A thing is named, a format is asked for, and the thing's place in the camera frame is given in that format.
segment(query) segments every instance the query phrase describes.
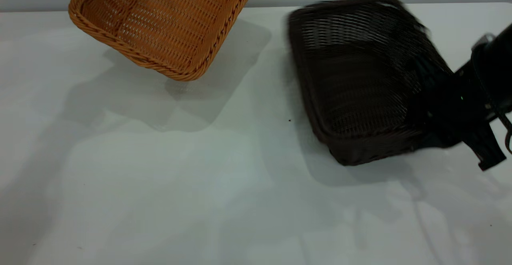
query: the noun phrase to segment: white table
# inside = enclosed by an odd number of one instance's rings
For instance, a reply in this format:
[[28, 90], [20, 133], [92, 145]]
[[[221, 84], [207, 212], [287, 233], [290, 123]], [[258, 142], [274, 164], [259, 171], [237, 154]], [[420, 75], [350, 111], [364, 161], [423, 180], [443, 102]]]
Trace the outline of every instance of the white table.
[[[509, 264], [512, 156], [484, 173], [466, 145], [336, 163], [302, 108], [294, 9], [244, 9], [190, 83], [66, 12], [0, 13], [0, 263]], [[512, 23], [512, 4], [410, 9], [453, 69]]]

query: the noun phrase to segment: dark brown wicker basket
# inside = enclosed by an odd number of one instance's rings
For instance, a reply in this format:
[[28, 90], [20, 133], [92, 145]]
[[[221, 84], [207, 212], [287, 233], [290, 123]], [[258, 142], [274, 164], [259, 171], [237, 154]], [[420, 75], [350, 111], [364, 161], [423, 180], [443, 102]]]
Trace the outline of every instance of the dark brown wicker basket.
[[450, 70], [398, 0], [342, 0], [289, 17], [289, 39], [315, 135], [343, 165], [418, 148], [426, 130], [405, 122], [421, 90], [407, 64], [424, 54]]

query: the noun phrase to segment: woven basket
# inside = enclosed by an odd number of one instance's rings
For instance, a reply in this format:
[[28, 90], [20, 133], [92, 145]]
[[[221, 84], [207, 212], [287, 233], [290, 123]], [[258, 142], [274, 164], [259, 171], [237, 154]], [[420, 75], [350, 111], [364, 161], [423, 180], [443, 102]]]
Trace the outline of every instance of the woven basket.
[[247, 0], [71, 0], [71, 20], [135, 64], [201, 77]]
[[313, 4], [289, 17], [289, 39], [315, 135], [343, 165], [410, 152], [427, 131], [407, 124], [421, 90], [408, 62], [424, 54], [450, 72], [398, 0]]

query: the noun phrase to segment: basket weave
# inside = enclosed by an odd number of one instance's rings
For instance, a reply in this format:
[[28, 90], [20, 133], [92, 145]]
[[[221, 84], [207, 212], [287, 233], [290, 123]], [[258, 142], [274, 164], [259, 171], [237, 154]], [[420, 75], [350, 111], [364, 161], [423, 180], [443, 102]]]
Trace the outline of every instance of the basket weave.
[[427, 133], [407, 124], [421, 90], [407, 69], [424, 54], [450, 72], [424, 27], [398, 0], [313, 4], [289, 17], [289, 39], [315, 135], [343, 165], [418, 148]]
[[135, 64], [201, 77], [247, 0], [71, 0], [71, 20]]

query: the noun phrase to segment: tabletop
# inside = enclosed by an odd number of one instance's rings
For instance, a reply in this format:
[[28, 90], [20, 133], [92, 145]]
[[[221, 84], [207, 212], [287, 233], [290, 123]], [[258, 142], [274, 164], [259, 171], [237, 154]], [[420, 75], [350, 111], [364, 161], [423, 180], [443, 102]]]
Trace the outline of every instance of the tabletop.
[[[453, 70], [512, 23], [512, 4], [408, 7]], [[339, 165], [302, 107], [295, 9], [245, 8], [188, 83], [67, 12], [0, 13], [0, 263], [508, 264], [512, 156], [488, 172], [464, 144]]]

